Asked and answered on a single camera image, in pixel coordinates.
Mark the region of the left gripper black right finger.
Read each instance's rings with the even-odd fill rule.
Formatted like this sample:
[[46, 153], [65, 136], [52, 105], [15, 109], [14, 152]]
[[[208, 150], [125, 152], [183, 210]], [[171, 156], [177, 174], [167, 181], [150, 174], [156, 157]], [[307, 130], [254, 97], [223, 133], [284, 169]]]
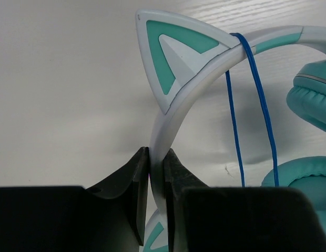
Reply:
[[170, 251], [326, 251], [326, 156], [279, 166], [259, 187], [210, 187], [164, 159]]

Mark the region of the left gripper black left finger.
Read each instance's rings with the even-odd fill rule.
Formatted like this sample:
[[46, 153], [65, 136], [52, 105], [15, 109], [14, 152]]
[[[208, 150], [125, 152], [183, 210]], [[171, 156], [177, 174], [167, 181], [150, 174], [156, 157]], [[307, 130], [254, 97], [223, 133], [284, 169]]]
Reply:
[[0, 251], [138, 251], [149, 150], [97, 184], [0, 187]]

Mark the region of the teal cat-ear headphones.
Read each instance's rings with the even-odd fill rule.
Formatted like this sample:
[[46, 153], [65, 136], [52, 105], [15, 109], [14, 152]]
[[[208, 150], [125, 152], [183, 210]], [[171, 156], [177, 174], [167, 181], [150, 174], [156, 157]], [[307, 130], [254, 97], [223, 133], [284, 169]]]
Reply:
[[227, 33], [196, 19], [158, 10], [139, 10], [136, 28], [141, 58], [160, 106], [152, 131], [150, 180], [157, 205], [146, 226], [143, 251], [168, 251], [163, 160], [192, 105], [217, 78], [247, 59], [270, 141], [273, 169], [263, 186], [295, 186], [314, 202], [326, 234], [326, 156], [278, 164], [271, 120], [254, 56], [266, 50], [304, 45], [326, 54], [326, 27], [280, 26], [246, 35]]

